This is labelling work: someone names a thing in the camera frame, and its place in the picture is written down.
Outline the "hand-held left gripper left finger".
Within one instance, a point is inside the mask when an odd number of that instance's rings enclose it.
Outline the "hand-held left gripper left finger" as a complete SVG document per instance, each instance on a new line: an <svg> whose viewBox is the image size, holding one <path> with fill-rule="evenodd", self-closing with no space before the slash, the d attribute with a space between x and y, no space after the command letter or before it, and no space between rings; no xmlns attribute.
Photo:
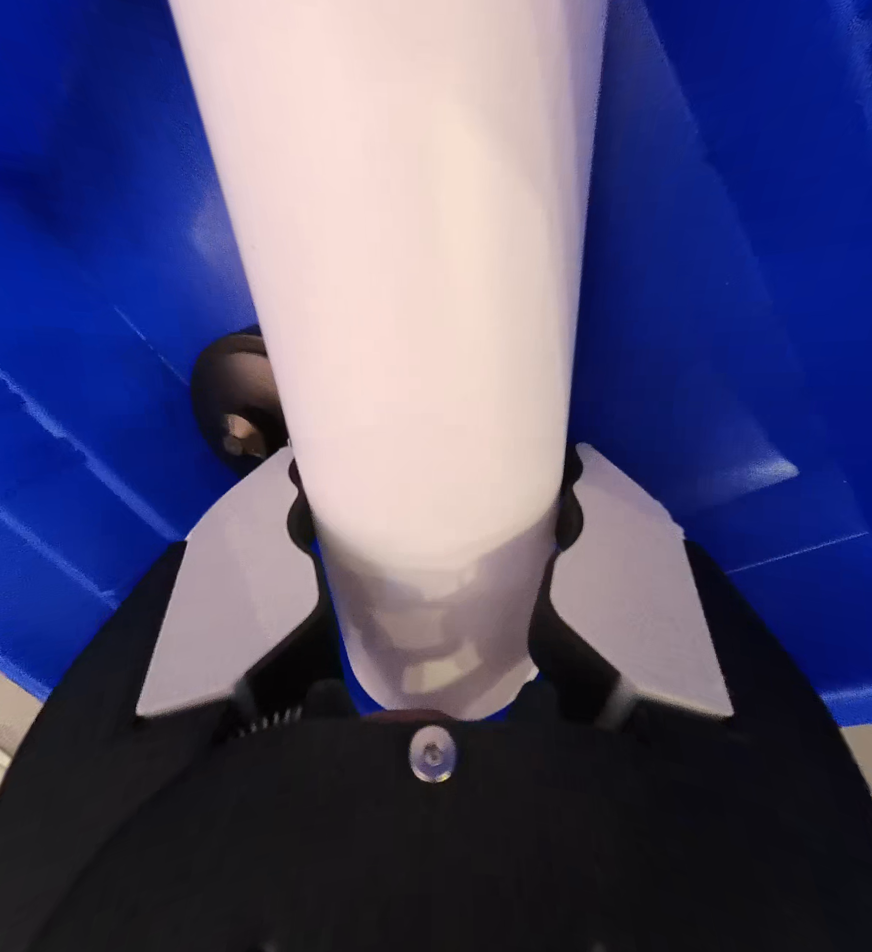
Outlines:
<svg viewBox="0 0 872 952"><path fill-rule="evenodd" d="M136 714L217 702L248 722L333 676L333 605L294 459L268 459L189 533Z"/></svg>

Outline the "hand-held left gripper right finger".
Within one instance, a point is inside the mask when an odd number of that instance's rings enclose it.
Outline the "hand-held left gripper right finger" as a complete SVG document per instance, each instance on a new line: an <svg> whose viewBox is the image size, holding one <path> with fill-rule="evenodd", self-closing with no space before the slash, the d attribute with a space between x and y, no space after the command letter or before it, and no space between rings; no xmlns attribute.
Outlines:
<svg viewBox="0 0 872 952"><path fill-rule="evenodd" d="M621 725L640 704L733 715L683 530L587 444L566 452L528 651L568 721Z"/></svg>

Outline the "black bottle lid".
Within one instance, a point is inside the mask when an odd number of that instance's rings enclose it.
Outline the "black bottle lid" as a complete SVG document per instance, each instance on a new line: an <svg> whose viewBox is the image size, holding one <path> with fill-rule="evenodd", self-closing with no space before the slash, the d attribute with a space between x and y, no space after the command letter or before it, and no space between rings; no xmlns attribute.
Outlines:
<svg viewBox="0 0 872 952"><path fill-rule="evenodd" d="M192 367L189 394L207 446L239 479L289 445L259 325L228 333L206 346Z"/></svg>

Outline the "white bottle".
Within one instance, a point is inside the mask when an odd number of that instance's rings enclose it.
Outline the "white bottle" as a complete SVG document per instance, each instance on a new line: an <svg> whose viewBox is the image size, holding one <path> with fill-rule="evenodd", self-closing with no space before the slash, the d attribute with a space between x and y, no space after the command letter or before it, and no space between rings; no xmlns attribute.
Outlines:
<svg viewBox="0 0 872 952"><path fill-rule="evenodd" d="M352 670L532 676L606 2L170 2Z"/></svg>

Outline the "blue plastic bin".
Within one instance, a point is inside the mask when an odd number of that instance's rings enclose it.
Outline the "blue plastic bin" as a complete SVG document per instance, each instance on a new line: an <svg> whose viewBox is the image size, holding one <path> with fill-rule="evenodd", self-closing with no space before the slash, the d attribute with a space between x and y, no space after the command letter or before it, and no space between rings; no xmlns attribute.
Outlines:
<svg viewBox="0 0 872 952"><path fill-rule="evenodd" d="M872 723L872 2L611 2L569 431ZM0 671L49 695L232 484L256 315L167 2L0 2Z"/></svg>

